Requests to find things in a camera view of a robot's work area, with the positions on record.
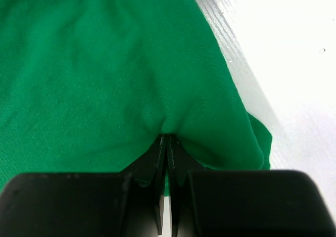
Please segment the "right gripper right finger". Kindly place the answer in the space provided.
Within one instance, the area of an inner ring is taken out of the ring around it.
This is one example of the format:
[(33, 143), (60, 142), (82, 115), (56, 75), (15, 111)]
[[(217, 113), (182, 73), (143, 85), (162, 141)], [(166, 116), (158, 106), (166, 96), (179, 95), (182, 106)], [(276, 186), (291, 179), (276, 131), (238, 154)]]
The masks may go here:
[(173, 236), (335, 236), (312, 179), (293, 170), (212, 170), (169, 135)]

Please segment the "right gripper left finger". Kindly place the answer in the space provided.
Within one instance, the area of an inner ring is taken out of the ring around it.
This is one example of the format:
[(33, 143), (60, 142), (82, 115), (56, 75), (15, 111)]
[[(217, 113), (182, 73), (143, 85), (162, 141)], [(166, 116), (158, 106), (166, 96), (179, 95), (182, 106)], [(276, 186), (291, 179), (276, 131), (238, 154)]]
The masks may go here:
[(159, 236), (166, 136), (120, 172), (21, 173), (1, 193), (1, 236)]

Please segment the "green t shirt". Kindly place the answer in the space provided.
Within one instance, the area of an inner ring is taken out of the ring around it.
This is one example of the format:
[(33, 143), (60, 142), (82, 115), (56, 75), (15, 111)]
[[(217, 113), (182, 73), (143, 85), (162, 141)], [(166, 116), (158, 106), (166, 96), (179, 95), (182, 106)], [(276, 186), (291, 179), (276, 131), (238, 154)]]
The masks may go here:
[(213, 169), (269, 169), (195, 0), (1, 0), (1, 186), (118, 172), (160, 134)]

